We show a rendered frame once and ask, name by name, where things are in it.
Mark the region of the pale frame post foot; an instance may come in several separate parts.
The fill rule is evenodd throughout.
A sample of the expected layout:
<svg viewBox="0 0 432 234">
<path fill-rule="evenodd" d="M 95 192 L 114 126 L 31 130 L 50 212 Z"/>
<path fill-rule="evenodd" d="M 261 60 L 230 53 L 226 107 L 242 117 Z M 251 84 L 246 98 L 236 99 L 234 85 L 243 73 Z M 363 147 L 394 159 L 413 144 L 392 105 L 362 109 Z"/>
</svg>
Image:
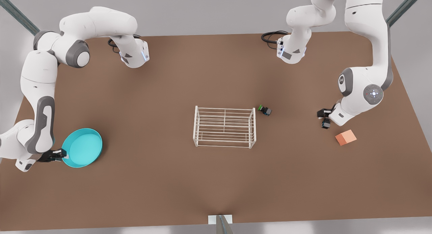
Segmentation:
<svg viewBox="0 0 432 234">
<path fill-rule="evenodd" d="M 209 225 L 216 225 L 216 221 L 217 221 L 217 217 L 218 215 L 209 215 L 208 216 L 208 224 Z M 232 215 L 223 215 L 225 217 L 225 220 L 227 221 L 228 224 L 232 224 L 233 223 L 233 216 Z"/>
</svg>

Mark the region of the silver frame post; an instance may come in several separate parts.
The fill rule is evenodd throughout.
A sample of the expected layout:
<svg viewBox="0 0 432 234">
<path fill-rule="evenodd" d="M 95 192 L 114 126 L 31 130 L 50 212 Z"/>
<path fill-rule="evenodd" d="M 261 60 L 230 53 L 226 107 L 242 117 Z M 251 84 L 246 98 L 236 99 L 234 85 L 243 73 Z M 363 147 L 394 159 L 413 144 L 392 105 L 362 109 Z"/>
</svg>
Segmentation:
<svg viewBox="0 0 432 234">
<path fill-rule="evenodd" d="M 35 36 L 40 31 L 10 0 L 0 0 L 0 6 L 32 35 Z"/>
<path fill-rule="evenodd" d="M 418 0 L 404 0 L 387 18 L 386 22 L 389 28 L 406 12 L 408 11 L 413 4 L 415 4 Z"/>
<path fill-rule="evenodd" d="M 224 215 L 216 216 L 216 234 L 234 234 Z"/>
</svg>

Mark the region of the orange box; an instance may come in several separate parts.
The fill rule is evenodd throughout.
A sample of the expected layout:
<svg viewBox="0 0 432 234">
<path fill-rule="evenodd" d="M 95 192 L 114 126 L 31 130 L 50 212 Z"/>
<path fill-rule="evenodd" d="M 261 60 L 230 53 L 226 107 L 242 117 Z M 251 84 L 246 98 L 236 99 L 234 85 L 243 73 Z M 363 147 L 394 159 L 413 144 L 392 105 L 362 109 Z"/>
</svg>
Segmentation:
<svg viewBox="0 0 432 234">
<path fill-rule="evenodd" d="M 337 142 L 339 145 L 346 145 L 350 142 L 355 141 L 357 138 L 355 137 L 355 134 L 352 132 L 352 130 L 344 131 L 338 135 L 335 136 Z"/>
</svg>

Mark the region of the teal round plate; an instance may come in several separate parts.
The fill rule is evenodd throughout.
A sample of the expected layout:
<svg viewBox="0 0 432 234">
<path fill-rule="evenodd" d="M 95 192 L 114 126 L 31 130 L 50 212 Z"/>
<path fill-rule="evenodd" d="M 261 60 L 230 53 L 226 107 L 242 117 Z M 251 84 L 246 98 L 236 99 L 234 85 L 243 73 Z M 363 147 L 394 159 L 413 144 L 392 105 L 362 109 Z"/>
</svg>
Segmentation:
<svg viewBox="0 0 432 234">
<path fill-rule="evenodd" d="M 71 133 L 61 148 L 66 152 L 63 162 L 70 167 L 81 168 L 99 158 L 103 140 L 92 128 L 81 128 Z"/>
</svg>

